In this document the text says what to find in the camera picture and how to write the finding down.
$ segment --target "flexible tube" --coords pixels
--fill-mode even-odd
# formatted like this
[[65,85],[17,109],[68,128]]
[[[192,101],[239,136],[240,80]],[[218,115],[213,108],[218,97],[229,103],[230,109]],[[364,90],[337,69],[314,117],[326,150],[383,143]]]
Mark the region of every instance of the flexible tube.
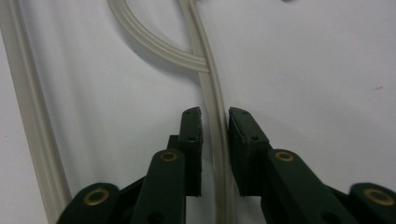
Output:
[[[194,55],[191,55],[167,45],[150,33],[136,19],[125,0],[107,0],[107,2],[122,26],[143,46],[169,62],[199,72],[212,139],[217,223],[234,223],[233,180],[228,156],[228,134],[224,103],[214,59],[195,4],[188,0],[180,0],[190,32],[194,53]],[[202,69],[202,67],[197,69],[197,67],[191,66],[191,64],[186,64],[186,61],[190,62],[189,60],[191,58],[204,59],[205,69]]]
[[0,27],[47,219],[55,223],[71,195],[18,0],[0,1]]
[[201,40],[201,48],[203,48],[207,63],[209,66],[210,76],[200,75],[202,78],[210,77],[210,85],[202,85],[203,91],[212,89],[212,96],[205,100],[208,107],[209,124],[211,126],[213,167],[215,178],[215,195],[217,206],[217,223],[233,224],[234,223],[234,192],[233,192],[233,175],[231,173],[231,165],[229,159],[229,142],[227,122],[225,117],[224,103],[219,84],[219,75],[216,69],[215,60],[212,50],[207,39],[204,25],[201,22],[198,10],[193,0],[180,0],[180,2],[188,2],[189,10],[192,15],[195,29]]
[[122,27],[140,44],[165,60],[198,72],[208,72],[206,59],[177,49],[146,29],[129,9],[125,0],[107,0]]

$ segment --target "screw hole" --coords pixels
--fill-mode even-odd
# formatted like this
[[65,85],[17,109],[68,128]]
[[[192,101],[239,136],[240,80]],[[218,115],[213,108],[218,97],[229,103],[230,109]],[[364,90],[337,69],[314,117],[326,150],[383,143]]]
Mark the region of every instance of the screw hole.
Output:
[[165,220],[165,216],[158,211],[152,212],[148,215],[149,224],[161,224]]
[[321,218],[323,219],[323,221],[325,221],[326,223],[329,223],[329,224],[340,224],[341,223],[340,218],[338,218],[338,216],[336,216],[335,214],[330,213],[330,212],[322,213]]
[[95,206],[97,204],[101,204],[107,200],[109,197],[110,192],[108,192],[107,189],[94,189],[90,191],[87,195],[84,197],[84,203],[89,205],[89,206]]
[[293,161],[294,158],[289,152],[280,151],[275,154],[278,160],[280,161]]
[[382,190],[365,189],[363,193],[368,199],[370,199],[374,203],[378,203],[384,206],[393,206],[395,204],[395,200]]
[[164,152],[161,154],[161,159],[163,159],[163,161],[175,161],[177,160],[177,154],[174,152]]

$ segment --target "black plastic part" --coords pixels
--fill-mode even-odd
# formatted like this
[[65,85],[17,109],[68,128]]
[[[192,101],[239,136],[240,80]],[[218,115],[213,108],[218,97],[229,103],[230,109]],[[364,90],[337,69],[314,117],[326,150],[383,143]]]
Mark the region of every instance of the black plastic part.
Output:
[[142,177],[125,189],[120,190],[119,201],[113,211],[114,217],[118,218],[119,222],[117,223],[127,224],[131,220],[144,180],[145,177]]
[[262,199],[261,207],[267,224],[289,224],[289,216],[283,203],[276,194],[276,187],[271,180],[264,175],[262,178]]
[[156,153],[130,224],[185,223],[185,158],[178,150]]
[[352,213],[361,223],[396,223],[396,193],[390,189],[371,183],[355,184],[349,198],[354,205]]
[[272,150],[265,163],[290,223],[358,223],[297,154]]
[[112,184],[90,185],[81,190],[67,205],[58,224],[116,223],[117,216],[114,216],[113,210],[119,196],[118,188]]
[[235,107],[229,112],[230,157],[239,193],[262,196],[262,162],[272,147],[250,113]]
[[178,149],[186,158],[186,195],[201,196],[202,143],[201,110],[183,112],[179,135],[170,135],[167,149]]

